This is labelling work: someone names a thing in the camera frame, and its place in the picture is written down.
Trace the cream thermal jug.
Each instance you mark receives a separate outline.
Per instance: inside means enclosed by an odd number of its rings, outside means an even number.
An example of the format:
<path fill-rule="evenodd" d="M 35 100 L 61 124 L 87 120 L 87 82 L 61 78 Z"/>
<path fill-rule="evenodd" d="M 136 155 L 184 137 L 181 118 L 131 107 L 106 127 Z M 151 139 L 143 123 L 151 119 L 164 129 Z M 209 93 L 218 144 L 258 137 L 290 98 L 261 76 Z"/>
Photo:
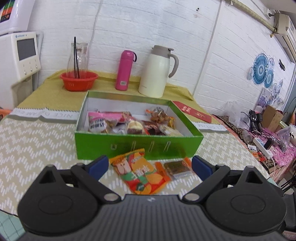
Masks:
<path fill-rule="evenodd" d="M 152 98 L 161 98 L 168 78 L 177 72 L 179 59 L 173 48 L 154 45 L 142 72 L 138 92 Z"/>

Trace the white power strip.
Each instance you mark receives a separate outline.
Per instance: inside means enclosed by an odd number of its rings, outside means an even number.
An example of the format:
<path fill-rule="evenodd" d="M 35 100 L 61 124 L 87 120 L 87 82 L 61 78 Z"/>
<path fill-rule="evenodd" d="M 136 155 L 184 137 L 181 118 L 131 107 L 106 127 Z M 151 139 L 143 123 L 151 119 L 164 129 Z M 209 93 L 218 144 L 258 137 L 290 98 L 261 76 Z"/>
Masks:
<path fill-rule="evenodd" d="M 261 139 L 254 138 L 253 142 L 258 147 L 258 149 L 264 154 L 264 156 L 266 156 L 268 159 L 273 157 L 273 153 L 264 147 L 264 142 Z"/>

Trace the clear glass carafe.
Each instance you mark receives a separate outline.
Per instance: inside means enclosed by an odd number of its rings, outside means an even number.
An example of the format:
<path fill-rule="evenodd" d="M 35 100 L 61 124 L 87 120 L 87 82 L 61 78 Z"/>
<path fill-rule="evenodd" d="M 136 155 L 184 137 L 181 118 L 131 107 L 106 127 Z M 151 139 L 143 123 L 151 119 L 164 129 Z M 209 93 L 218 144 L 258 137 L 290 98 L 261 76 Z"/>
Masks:
<path fill-rule="evenodd" d="M 73 55 L 73 43 L 71 43 L 71 53 L 68 58 L 68 64 L 66 73 L 67 76 L 70 76 L 70 72 L 74 72 L 74 55 Z M 77 57 L 78 57 L 78 64 L 79 64 L 79 73 L 80 78 L 82 77 L 82 74 L 87 71 L 87 57 L 88 57 L 88 44 L 87 43 L 76 43 L 77 46 Z"/>

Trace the brown cake snack packet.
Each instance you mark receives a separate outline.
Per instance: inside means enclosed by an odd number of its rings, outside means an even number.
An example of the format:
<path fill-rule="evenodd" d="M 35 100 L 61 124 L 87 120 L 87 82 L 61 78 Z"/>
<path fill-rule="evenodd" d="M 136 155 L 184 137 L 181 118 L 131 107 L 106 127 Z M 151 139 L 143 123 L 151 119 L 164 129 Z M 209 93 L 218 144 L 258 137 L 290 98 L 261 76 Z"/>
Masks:
<path fill-rule="evenodd" d="M 191 160 L 188 157 L 180 161 L 155 162 L 154 165 L 156 170 L 167 182 L 185 178 L 193 174 Z"/>

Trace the pink thermos bottle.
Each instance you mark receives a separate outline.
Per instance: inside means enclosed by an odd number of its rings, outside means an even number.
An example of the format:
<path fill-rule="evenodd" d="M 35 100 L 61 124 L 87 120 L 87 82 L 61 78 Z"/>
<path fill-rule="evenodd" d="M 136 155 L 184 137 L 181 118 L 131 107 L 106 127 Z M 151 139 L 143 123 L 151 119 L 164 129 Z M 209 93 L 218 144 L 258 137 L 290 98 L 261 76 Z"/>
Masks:
<path fill-rule="evenodd" d="M 128 89 L 132 65 L 136 61 L 137 55 L 135 52 L 130 50 L 125 50 L 122 52 L 115 83 L 115 88 L 117 90 L 126 91 Z"/>

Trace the pink snack packet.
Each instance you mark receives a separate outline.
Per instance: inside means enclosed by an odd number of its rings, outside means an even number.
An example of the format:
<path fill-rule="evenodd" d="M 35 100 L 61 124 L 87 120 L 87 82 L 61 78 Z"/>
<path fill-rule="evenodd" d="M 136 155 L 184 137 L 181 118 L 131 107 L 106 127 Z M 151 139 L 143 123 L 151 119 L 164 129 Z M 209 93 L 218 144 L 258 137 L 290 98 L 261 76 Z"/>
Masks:
<path fill-rule="evenodd" d="M 118 124 L 125 123 L 125 119 L 131 117 L 128 111 L 124 112 L 88 112 L 89 132 L 112 133 Z"/>

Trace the green snack box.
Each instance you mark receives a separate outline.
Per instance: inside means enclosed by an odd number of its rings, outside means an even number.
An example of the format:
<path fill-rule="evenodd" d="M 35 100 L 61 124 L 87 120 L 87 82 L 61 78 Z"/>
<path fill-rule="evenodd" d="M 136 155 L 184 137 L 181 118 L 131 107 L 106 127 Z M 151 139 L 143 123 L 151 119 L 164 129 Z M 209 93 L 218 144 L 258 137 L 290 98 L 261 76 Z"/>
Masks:
<path fill-rule="evenodd" d="M 129 135 L 92 133 L 89 131 L 88 113 L 128 111 L 137 120 L 148 120 L 145 113 L 156 107 L 174 117 L 180 137 L 156 135 Z M 170 100 L 127 94 L 88 91 L 82 103 L 75 130 L 75 145 L 79 160 L 94 160 L 101 155 L 115 157 L 137 149 L 145 149 L 148 160 L 192 157 L 203 140 L 202 133 Z"/>

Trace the cupcake in wrapper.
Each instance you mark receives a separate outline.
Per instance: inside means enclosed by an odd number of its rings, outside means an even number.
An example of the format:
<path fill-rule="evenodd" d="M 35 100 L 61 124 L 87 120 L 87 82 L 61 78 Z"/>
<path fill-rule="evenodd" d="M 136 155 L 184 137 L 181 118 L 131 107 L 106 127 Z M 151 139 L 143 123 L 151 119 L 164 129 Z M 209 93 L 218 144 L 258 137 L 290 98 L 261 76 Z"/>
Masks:
<path fill-rule="evenodd" d="M 144 126 L 138 120 L 130 120 L 127 122 L 126 132 L 128 135 L 142 135 L 144 133 Z"/>

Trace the white wall water purifier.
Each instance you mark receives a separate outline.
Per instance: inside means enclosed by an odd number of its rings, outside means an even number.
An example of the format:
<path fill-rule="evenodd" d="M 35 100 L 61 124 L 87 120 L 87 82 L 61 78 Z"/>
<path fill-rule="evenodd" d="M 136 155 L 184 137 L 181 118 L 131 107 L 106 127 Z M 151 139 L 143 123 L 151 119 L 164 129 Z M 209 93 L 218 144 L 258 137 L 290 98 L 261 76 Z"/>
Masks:
<path fill-rule="evenodd" d="M 35 0 L 1 1 L 1 36 L 26 31 L 34 4 Z"/>

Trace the air conditioner unit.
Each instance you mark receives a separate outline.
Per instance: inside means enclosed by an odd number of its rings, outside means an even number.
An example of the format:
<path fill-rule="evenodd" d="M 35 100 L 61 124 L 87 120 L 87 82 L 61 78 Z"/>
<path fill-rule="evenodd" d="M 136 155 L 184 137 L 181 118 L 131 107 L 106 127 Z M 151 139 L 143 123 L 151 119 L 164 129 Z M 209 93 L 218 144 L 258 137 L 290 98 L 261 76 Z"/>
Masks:
<path fill-rule="evenodd" d="M 281 46 L 285 50 L 290 61 L 295 64 L 295 26 L 288 15 L 281 13 L 269 13 L 274 17 L 274 31 Z"/>

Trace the cardboard box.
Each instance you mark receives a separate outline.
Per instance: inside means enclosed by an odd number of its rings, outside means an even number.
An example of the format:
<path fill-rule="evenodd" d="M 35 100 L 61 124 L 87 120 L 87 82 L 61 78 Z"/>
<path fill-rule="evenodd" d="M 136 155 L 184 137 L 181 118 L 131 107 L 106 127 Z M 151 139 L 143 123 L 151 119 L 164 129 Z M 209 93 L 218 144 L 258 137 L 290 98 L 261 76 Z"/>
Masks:
<path fill-rule="evenodd" d="M 278 128 L 280 121 L 283 118 L 281 111 L 276 110 L 272 106 L 267 106 L 262 115 L 262 126 L 271 132 L 275 132 Z"/>

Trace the orange fruit snack packet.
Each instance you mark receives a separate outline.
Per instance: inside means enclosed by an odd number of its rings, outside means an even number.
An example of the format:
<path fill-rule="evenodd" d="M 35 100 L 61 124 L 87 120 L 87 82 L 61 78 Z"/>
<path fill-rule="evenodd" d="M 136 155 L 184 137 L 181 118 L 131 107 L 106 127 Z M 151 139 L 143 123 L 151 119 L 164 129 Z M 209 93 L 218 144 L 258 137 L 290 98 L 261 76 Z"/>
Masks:
<path fill-rule="evenodd" d="M 137 149 L 109 159 L 110 165 L 137 195 L 154 195 L 160 192 L 171 178 L 160 168 L 145 158 L 145 149 Z"/>

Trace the clear plastic bag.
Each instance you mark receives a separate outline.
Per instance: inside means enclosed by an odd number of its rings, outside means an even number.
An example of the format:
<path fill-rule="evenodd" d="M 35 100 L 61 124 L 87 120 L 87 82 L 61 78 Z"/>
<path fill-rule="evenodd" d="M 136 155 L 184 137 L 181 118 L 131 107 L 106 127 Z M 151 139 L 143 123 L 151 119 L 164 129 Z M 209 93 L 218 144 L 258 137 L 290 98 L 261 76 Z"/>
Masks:
<path fill-rule="evenodd" d="M 228 101 L 222 105 L 222 111 L 228 116 L 229 123 L 236 127 L 240 127 L 241 121 L 241 105 L 236 100 Z"/>

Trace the yellow green tablecloth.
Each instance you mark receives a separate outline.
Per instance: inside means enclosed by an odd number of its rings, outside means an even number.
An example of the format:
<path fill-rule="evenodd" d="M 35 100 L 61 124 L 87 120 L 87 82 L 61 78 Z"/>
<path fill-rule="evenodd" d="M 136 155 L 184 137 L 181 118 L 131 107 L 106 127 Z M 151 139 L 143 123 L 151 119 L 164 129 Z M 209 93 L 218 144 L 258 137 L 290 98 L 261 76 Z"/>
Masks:
<path fill-rule="evenodd" d="M 85 93 L 63 87 L 60 72 L 20 104 L 25 108 L 74 110 L 81 108 Z M 17 116 L 1 121 L 1 210 L 16 214 L 18 202 L 48 164 L 68 169 L 77 163 L 74 123 L 51 123 Z M 231 133 L 203 132 L 197 154 L 212 164 L 223 163 L 234 170 L 255 166 L 265 178 L 268 172 Z"/>

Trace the orange plastic basket bowl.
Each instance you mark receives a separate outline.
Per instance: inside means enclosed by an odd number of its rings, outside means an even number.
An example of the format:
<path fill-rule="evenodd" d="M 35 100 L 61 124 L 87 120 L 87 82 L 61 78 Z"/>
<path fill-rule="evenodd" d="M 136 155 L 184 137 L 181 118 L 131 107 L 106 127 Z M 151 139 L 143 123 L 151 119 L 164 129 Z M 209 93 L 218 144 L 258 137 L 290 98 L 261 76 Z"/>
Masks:
<path fill-rule="evenodd" d="M 60 75 L 63 84 L 68 91 L 87 91 L 93 87 L 94 81 L 98 78 L 98 74 L 86 71 L 82 74 L 83 78 L 74 78 L 74 72 L 70 72 L 70 77 L 64 72 Z"/>

